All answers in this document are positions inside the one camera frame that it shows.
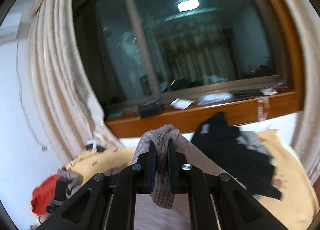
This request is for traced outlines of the red knit garment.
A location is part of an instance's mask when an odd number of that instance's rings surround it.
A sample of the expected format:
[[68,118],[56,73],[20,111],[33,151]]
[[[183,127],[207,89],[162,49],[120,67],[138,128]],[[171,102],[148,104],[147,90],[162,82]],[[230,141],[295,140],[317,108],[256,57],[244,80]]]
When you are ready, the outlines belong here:
[[51,175],[33,190],[30,207],[34,215],[42,216],[47,213],[47,205],[55,195],[56,182],[59,178],[58,173]]

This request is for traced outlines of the black power adapter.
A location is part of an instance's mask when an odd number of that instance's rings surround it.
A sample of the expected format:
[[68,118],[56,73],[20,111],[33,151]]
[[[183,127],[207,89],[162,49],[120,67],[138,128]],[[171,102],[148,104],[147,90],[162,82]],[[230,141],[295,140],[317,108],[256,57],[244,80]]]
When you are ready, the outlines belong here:
[[97,144],[88,144],[85,146],[85,150],[86,151],[96,151],[98,153],[102,153],[106,150],[106,148],[104,148],[101,145],[97,145]]

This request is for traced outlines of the black knit garment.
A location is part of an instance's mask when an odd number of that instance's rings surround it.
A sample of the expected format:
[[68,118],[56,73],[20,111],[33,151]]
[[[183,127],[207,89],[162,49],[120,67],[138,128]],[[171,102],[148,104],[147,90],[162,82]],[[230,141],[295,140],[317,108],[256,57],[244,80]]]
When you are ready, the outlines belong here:
[[225,114],[219,112],[198,125],[191,143],[250,194],[281,199],[281,191],[272,186],[276,171],[273,156],[257,133],[230,126]]

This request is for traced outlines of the yellow paw print blanket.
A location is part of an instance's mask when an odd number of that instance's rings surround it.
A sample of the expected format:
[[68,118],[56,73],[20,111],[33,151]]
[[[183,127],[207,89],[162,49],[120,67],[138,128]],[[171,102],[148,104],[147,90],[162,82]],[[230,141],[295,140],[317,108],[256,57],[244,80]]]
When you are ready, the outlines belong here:
[[[83,183],[97,173],[116,174],[129,164],[137,162],[138,156],[149,150],[151,141],[157,146],[159,160],[164,162],[169,139],[174,140],[176,150],[184,153],[187,161],[203,172],[218,175],[223,171],[195,146],[195,142],[187,140],[170,125],[145,133],[136,149],[83,151],[67,165],[67,170],[82,176]],[[281,191],[281,198],[277,200],[262,196],[259,202],[288,229],[307,229],[319,211],[317,197],[302,164],[292,152],[283,147],[278,132],[241,131],[235,145],[255,153],[267,151],[271,155],[272,165],[276,167],[271,184]],[[139,195],[135,229],[190,229],[188,214],[185,195],[175,197],[172,209],[157,206],[148,195]]]

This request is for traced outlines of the left cream curtain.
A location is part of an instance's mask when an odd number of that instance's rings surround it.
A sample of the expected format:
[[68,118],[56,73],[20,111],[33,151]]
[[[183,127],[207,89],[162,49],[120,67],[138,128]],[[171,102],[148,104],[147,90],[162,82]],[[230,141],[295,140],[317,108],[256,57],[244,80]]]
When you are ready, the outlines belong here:
[[82,64],[72,0],[36,0],[31,14],[28,56],[34,101],[57,157],[70,162],[88,140],[120,148]]

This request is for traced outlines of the wooden window sill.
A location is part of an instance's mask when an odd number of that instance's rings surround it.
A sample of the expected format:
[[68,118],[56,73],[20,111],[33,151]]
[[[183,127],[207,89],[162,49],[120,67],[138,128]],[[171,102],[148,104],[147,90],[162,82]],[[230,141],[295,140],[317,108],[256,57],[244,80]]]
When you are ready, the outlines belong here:
[[[267,119],[299,112],[305,101],[305,64],[302,41],[298,34],[293,15],[285,0],[266,0],[271,14],[275,17],[275,26],[280,30],[280,41],[283,43],[285,68],[288,74],[288,88],[275,95],[268,96],[270,111]],[[181,133],[191,133],[204,120],[218,112],[224,112],[232,126],[258,122],[257,100],[240,99],[227,103],[195,106],[185,110],[166,107],[162,114],[140,118],[137,114],[127,114],[122,118],[105,120],[106,126],[119,138],[136,138],[149,130],[172,124]]]

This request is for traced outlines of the white paper tag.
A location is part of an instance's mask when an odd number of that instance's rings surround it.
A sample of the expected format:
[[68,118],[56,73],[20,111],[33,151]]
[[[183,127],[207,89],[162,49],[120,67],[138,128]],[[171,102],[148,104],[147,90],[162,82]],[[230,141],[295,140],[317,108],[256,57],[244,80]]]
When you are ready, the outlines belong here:
[[185,110],[186,108],[188,108],[193,103],[194,102],[191,101],[191,100],[185,100],[185,99],[177,98],[174,101],[172,101],[170,106],[172,106],[172,108],[174,108],[174,109]]

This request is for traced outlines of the clear plastic bag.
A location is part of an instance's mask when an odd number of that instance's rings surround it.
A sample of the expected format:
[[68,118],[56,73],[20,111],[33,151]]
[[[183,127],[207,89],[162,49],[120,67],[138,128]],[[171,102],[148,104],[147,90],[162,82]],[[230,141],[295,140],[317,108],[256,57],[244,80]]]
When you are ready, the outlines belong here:
[[224,102],[233,99],[232,93],[213,93],[199,97],[198,105],[208,105],[212,103]]

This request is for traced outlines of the pink ribbon loop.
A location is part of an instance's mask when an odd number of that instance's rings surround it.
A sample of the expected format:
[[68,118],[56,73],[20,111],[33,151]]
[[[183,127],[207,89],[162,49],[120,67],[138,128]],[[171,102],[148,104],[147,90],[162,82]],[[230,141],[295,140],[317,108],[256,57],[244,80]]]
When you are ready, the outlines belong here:
[[270,102],[267,96],[258,98],[257,100],[257,120],[265,121],[270,111]]

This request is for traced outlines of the black box on windowsill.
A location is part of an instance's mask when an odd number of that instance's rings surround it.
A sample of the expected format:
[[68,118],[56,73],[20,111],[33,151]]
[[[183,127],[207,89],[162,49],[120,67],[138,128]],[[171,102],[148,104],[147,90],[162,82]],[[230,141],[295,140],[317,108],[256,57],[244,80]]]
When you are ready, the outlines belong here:
[[138,113],[141,118],[156,116],[163,113],[163,107],[159,100],[153,100],[138,106]]

